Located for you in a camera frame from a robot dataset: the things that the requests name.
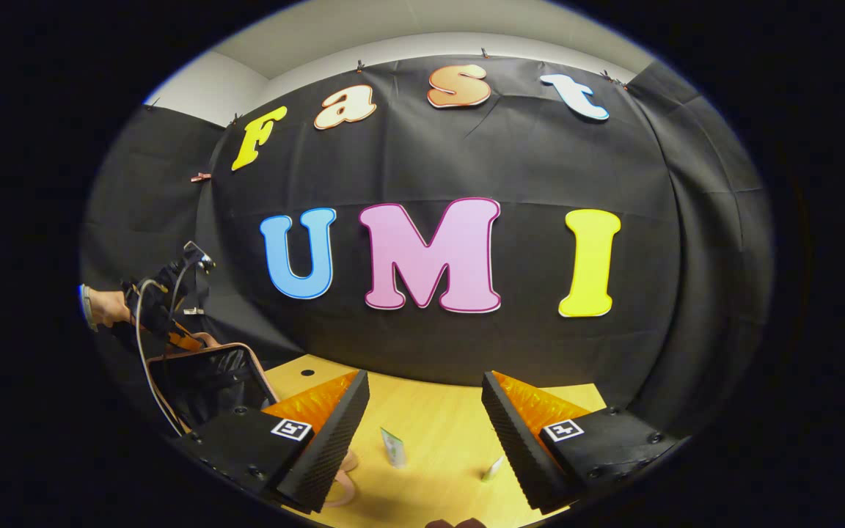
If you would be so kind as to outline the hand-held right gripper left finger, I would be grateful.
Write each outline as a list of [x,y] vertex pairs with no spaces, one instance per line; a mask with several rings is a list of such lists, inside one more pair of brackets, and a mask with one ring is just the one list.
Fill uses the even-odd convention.
[[173,444],[242,494],[319,513],[369,398],[367,371],[361,369],[265,410],[222,411]]

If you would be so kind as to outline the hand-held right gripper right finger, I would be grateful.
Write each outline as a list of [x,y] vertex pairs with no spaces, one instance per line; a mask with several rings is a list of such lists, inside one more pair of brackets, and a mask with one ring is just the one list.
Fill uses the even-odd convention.
[[689,441],[630,411],[570,403],[496,371],[484,373],[491,425],[532,509],[593,504],[630,487]]

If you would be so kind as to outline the green white skincare tube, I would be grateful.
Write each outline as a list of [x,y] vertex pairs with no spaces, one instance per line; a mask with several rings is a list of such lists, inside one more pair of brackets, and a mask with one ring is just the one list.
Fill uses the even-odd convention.
[[406,457],[403,441],[383,427],[380,428],[380,434],[390,466],[393,468],[405,468],[408,465],[408,458]]

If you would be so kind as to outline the black backdrop cloth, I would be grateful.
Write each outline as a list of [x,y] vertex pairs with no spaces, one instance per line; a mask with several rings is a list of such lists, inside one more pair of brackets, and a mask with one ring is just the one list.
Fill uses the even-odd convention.
[[334,75],[228,128],[138,110],[98,171],[81,279],[113,290],[193,240],[217,262],[201,327],[265,363],[591,382],[658,428],[705,427],[775,276],[770,200],[737,135],[660,63],[626,91],[479,59],[489,99],[437,109],[429,76],[457,63]]

